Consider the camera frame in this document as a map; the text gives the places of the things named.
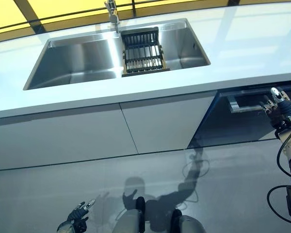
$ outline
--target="gray floor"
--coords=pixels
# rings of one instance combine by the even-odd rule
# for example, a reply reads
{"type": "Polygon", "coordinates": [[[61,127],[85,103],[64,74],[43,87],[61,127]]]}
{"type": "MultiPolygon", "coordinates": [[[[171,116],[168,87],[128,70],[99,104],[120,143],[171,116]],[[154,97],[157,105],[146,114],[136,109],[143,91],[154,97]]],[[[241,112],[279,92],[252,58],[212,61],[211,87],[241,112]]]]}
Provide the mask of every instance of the gray floor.
{"type": "MultiPolygon", "coordinates": [[[[266,203],[270,188],[289,184],[276,167],[279,146],[271,140],[0,171],[0,232],[56,232],[78,202],[96,198],[87,232],[109,233],[125,209],[123,192],[137,189],[134,198],[148,201],[148,233],[166,232],[175,207],[208,233],[291,233],[266,203]]],[[[287,216],[285,201],[285,190],[274,193],[275,209],[287,216]]]]}

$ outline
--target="white countertop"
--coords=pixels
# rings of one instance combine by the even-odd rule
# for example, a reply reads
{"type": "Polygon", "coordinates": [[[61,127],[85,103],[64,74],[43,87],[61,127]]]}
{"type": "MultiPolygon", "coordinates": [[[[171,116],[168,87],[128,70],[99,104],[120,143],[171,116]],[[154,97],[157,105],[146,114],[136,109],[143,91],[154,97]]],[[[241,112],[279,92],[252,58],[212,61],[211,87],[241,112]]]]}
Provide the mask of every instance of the white countertop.
{"type": "Polygon", "coordinates": [[[291,80],[291,2],[123,20],[123,26],[187,18],[211,65],[23,90],[49,38],[109,23],[0,42],[0,117],[291,80]]]}

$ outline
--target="kitchen sink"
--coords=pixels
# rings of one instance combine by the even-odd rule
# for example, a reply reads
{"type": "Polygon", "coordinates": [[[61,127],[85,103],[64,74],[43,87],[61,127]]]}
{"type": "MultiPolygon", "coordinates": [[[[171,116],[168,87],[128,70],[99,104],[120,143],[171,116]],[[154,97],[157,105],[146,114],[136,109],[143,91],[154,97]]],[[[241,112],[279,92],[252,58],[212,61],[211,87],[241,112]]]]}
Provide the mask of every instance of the kitchen sink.
{"type": "MultiPolygon", "coordinates": [[[[170,70],[210,64],[187,19],[119,27],[119,32],[148,27],[159,28],[159,42],[170,70]]],[[[120,33],[108,30],[58,37],[46,42],[24,90],[122,78],[122,73],[120,33]]]]}

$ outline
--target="white cabinet door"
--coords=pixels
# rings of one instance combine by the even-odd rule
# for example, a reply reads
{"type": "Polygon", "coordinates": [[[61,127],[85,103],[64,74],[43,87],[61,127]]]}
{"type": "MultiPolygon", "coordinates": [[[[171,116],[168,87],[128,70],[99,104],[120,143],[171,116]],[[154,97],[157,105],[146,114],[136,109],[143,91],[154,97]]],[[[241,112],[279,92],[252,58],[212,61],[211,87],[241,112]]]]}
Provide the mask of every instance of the white cabinet door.
{"type": "Polygon", "coordinates": [[[135,153],[119,104],[0,119],[0,169],[135,153]]]}
{"type": "Polygon", "coordinates": [[[138,153],[187,148],[215,94],[120,103],[138,153]]]}

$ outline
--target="oven handle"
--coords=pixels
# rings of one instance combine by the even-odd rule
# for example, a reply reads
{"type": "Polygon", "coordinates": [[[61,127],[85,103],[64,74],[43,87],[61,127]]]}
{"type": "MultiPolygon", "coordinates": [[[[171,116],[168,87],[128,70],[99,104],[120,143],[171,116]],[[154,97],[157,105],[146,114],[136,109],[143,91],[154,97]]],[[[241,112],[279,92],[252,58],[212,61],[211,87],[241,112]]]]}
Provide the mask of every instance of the oven handle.
{"type": "Polygon", "coordinates": [[[263,110],[260,105],[240,107],[234,96],[227,96],[227,100],[229,103],[229,109],[231,113],[244,113],[263,110]]]}

